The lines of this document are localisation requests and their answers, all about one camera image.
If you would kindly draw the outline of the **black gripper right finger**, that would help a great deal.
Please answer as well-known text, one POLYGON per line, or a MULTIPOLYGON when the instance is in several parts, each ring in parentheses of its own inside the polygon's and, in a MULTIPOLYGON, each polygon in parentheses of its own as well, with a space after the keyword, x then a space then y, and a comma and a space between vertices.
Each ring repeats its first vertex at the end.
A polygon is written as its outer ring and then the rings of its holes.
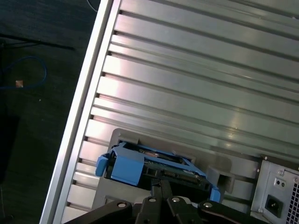
POLYGON ((203 201, 194 207, 182 197, 173 196, 170 183, 161 180, 163 199, 176 224, 264 224, 265 222, 221 203, 203 201))

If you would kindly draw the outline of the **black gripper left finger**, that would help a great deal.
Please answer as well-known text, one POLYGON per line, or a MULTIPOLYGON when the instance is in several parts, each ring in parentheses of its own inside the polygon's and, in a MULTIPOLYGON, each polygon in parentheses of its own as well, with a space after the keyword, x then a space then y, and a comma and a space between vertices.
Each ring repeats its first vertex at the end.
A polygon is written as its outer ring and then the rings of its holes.
POLYGON ((151 196, 142 203, 132 204, 125 200, 115 200, 88 213, 68 224, 158 224, 162 205, 162 187, 159 179, 151 181, 151 196))

